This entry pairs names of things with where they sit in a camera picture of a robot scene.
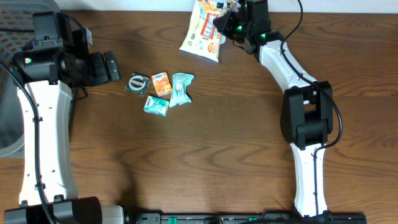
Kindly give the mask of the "orange Kleenex tissue pack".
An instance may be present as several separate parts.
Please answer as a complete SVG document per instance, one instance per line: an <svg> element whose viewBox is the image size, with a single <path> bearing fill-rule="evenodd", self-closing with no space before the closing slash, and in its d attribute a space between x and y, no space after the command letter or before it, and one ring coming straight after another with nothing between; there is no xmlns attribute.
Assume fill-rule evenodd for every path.
<svg viewBox="0 0 398 224"><path fill-rule="evenodd" d="M172 86L167 72L157 73L151 76L151 79L158 96L165 96L172 92Z"/></svg>

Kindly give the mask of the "white blue snack bag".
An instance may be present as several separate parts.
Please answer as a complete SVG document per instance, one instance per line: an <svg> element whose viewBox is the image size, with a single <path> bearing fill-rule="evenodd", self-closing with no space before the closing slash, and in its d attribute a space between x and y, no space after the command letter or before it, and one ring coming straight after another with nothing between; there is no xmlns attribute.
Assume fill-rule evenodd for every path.
<svg viewBox="0 0 398 224"><path fill-rule="evenodd" d="M236 8L235 0L195 0L187 35L180 52L218 63L222 35L213 21Z"/></svg>

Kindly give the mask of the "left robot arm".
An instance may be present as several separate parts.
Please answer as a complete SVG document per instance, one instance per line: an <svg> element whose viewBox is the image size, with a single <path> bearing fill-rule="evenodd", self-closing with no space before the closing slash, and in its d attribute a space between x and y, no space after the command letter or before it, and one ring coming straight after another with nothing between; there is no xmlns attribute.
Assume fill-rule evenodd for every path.
<svg viewBox="0 0 398 224"><path fill-rule="evenodd" d="M120 205L81 198L70 162L73 93L121 78L114 52L89 51L90 31L71 28L61 12L33 15L35 39L14 55L7 72L17 86L24 122L24 180L19 207L6 223L128 223Z"/></svg>

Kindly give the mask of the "teal wet wipes pack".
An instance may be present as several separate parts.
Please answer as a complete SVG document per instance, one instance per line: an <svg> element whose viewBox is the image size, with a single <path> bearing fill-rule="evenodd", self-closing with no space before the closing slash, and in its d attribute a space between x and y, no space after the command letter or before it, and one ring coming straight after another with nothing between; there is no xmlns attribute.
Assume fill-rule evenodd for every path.
<svg viewBox="0 0 398 224"><path fill-rule="evenodd" d="M187 94L187 86L192 83L194 75L189 73L175 73L172 75L172 95L169 106L191 103L192 99Z"/></svg>

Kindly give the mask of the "green Kleenex tissue pack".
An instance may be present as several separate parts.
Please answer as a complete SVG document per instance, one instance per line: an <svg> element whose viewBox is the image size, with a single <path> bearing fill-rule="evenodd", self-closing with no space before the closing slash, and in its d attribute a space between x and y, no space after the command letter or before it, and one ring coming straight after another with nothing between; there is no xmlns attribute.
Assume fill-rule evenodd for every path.
<svg viewBox="0 0 398 224"><path fill-rule="evenodd" d="M163 117L167 116L168 109L169 101L154 96L148 96L144 105L144 111L146 113L156 114Z"/></svg>

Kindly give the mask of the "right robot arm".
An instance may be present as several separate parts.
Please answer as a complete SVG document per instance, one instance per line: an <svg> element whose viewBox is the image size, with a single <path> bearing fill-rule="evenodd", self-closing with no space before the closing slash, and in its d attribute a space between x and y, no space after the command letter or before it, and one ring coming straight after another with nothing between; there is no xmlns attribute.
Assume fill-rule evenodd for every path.
<svg viewBox="0 0 398 224"><path fill-rule="evenodd" d="M323 159L333 130L331 85L318 82L296 61L287 38L271 27L267 1L240 1L234 11L215 19L214 25L255 56L283 91L280 128L294 155L295 209L304 218L320 216L328 210Z"/></svg>

